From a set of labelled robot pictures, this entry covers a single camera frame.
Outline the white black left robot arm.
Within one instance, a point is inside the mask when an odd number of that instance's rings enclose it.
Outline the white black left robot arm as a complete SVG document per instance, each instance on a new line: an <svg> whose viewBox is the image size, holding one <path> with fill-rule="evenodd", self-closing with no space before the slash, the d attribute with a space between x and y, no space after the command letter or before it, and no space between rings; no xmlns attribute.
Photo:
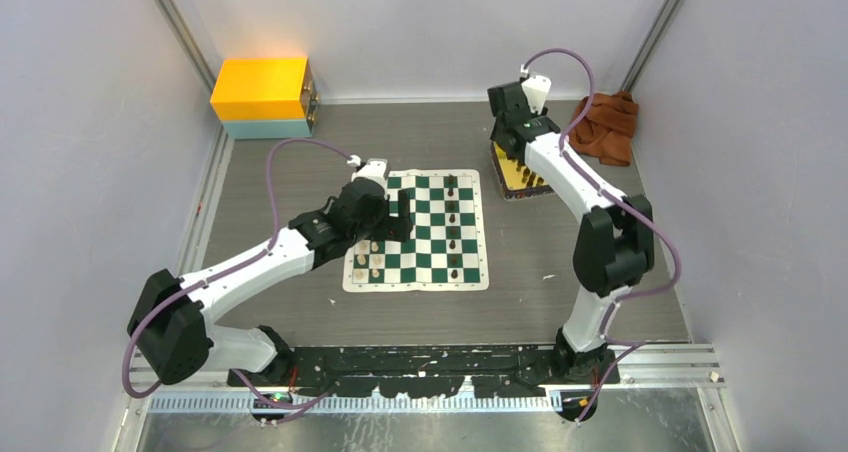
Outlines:
<svg viewBox="0 0 848 452"><path fill-rule="evenodd" d="M129 321L130 349L139 351L159 385L174 385L201 370L229 370L277 385L295 355L269 326L222 327L219 320L266 289L342 258L365 239L406 242L411 197L391 199L380 183L357 178L317 210L304 212L265 242L205 270L152 274Z"/></svg>

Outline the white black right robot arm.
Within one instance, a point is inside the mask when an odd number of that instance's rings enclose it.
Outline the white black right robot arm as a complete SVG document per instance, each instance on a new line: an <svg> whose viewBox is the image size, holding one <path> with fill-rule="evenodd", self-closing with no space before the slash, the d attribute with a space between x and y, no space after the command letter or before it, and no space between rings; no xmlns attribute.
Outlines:
<svg viewBox="0 0 848 452"><path fill-rule="evenodd" d="M616 303L654 266L654 239L645 220L652 206L628 196L592 171L548 117L546 77L532 76L488 89L490 135L510 160L544 179L576 218L572 256L580 284L571 315L558 330L553 368L577 383L602 362Z"/></svg>

